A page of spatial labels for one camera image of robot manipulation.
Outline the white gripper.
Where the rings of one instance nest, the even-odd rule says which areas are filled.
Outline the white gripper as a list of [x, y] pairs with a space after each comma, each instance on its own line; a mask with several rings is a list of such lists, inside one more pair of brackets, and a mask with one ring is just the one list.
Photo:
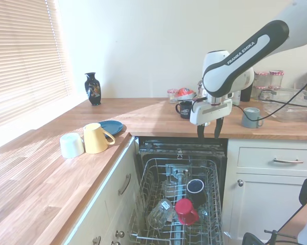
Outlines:
[[197, 125], [199, 139], [204, 139], [205, 123], [216, 120], [214, 136], [218, 139], [223, 127], [224, 117], [232, 110], [232, 99], [227, 99], [219, 105], [212, 105], [207, 101], [193, 102], [190, 114], [190, 122]]

